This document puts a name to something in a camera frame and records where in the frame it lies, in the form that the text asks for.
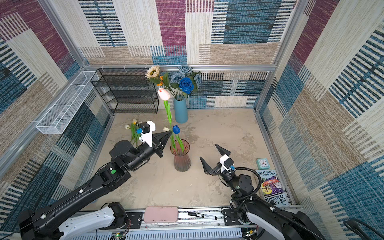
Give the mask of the blue tulip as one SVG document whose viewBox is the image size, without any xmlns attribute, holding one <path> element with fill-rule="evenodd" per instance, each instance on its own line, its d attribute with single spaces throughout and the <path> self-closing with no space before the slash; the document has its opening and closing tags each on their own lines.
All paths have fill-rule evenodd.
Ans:
<svg viewBox="0 0 384 240">
<path fill-rule="evenodd" d="M 185 152 L 185 146 L 184 146 L 184 144 L 183 144 L 183 142 L 182 142 L 182 139 L 180 138 L 180 136 L 179 136 L 179 133 L 181 132 L 181 129 L 179 128 L 179 126 L 178 125 L 174 125 L 173 126 L 173 133 L 175 134 L 175 136 L 176 136 L 176 139 L 177 139 L 177 141 L 178 141 L 178 143 L 179 143 L 179 146 L 180 146 L 180 148 L 181 148 L 181 151 L 182 151 L 182 153 L 184 153 Z"/>
</svg>

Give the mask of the dark red glass vase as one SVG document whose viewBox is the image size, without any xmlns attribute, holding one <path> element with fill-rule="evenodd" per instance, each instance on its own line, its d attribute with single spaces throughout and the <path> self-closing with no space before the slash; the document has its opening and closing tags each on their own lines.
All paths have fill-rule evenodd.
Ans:
<svg viewBox="0 0 384 240">
<path fill-rule="evenodd" d="M 184 152 L 178 141 L 175 141 L 176 148 L 170 146 L 171 153 L 174 155 L 174 167 L 178 172 L 186 172 L 191 167 L 191 159 L 189 157 L 190 144 L 188 141 L 182 139 L 184 145 Z"/>
</svg>

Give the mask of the light blue ceramic vase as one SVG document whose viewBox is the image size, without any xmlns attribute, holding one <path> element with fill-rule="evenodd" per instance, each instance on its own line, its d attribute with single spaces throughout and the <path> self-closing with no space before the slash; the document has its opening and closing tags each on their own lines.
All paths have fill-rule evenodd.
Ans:
<svg viewBox="0 0 384 240">
<path fill-rule="evenodd" d="M 174 99 L 174 110 L 177 123 L 184 124 L 188 121 L 188 109 L 185 97 L 178 96 Z"/>
</svg>

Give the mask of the pink tulip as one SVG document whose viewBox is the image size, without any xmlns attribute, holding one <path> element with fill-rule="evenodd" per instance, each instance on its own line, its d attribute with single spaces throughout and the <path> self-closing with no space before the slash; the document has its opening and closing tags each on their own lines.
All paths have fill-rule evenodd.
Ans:
<svg viewBox="0 0 384 240">
<path fill-rule="evenodd" d="M 170 104 L 169 104 L 171 94 L 168 92 L 167 89 L 164 89 L 164 88 L 159 88 L 157 92 L 158 92 L 160 99 L 163 100 L 163 102 L 164 102 L 164 106 L 165 106 L 166 113 L 167 113 L 167 118 L 168 118 L 169 125 L 170 125 L 170 131 L 172 132 L 172 113 L 171 113 L 171 108 L 170 108 Z"/>
</svg>

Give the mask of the orange marigold flower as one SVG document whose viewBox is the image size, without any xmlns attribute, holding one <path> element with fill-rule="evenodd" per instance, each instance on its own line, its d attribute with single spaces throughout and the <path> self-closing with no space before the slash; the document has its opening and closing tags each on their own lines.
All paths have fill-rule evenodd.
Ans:
<svg viewBox="0 0 384 240">
<path fill-rule="evenodd" d="M 163 76 L 158 76 L 157 78 L 157 86 L 163 86 L 164 85 L 164 77 Z"/>
</svg>

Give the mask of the blue rose bouquet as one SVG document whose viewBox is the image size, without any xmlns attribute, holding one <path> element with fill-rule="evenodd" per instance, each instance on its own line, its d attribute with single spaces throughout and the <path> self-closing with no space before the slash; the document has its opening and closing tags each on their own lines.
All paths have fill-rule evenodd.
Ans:
<svg viewBox="0 0 384 240">
<path fill-rule="evenodd" d="M 202 75 L 201 72 L 195 72 L 188 65 L 179 66 L 178 69 L 170 74 L 167 88 L 175 100 L 182 101 L 202 86 Z"/>
</svg>

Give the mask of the cream sunflower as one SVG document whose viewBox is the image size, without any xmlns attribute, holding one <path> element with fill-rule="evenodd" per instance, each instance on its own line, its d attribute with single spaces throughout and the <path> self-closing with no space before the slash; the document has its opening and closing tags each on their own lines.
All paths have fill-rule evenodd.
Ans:
<svg viewBox="0 0 384 240">
<path fill-rule="evenodd" d="M 147 70 L 146 74 L 145 74 L 145 77 L 146 77 L 150 82 L 152 82 L 152 83 L 154 83 L 154 84 L 156 84 L 156 85 L 157 85 L 157 83 L 158 83 L 158 82 L 157 82 L 157 79 L 156 79 L 158 76 L 163 76 L 163 77 L 164 77 L 164 85 L 163 85 L 163 86 L 160 86 L 160 87 L 162 87 L 162 88 L 164 88 L 164 89 L 167 89 L 167 90 L 170 92 L 170 94 L 171 94 L 174 98 L 176 98 L 176 93 L 175 93 L 174 89 L 171 87 L 171 82 L 170 82 L 169 74 L 166 73 L 166 74 L 164 74 L 164 75 L 161 75 L 161 68 L 160 68 L 160 66 L 155 65 L 155 66 L 150 67 L 150 68 Z"/>
</svg>

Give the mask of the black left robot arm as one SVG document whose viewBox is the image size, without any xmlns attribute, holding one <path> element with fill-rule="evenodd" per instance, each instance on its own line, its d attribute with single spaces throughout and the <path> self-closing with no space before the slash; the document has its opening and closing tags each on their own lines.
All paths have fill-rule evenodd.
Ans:
<svg viewBox="0 0 384 240">
<path fill-rule="evenodd" d="M 122 140 L 110 151 L 111 161 L 102 166 L 90 180 L 55 203 L 38 210 L 19 214 L 23 240 L 66 240 L 97 229 L 121 229 L 128 225 L 123 206 L 110 203 L 99 211 L 74 217 L 78 211 L 124 184 L 131 172 L 145 165 L 152 155 L 163 156 L 171 131 L 152 135 L 152 145 L 134 147 Z"/>
</svg>

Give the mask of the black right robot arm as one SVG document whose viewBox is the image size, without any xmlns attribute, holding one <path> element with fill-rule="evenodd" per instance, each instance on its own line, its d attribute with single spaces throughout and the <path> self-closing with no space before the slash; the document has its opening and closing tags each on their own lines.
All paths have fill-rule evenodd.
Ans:
<svg viewBox="0 0 384 240">
<path fill-rule="evenodd" d="M 205 174 L 219 176 L 233 192 L 230 207 L 239 222 L 255 224 L 278 240 L 324 240 L 325 237 L 303 212 L 283 210 L 258 196 L 262 188 L 259 173 L 247 167 L 235 167 L 231 152 L 215 145 L 221 158 L 214 168 L 200 157 Z"/>
</svg>

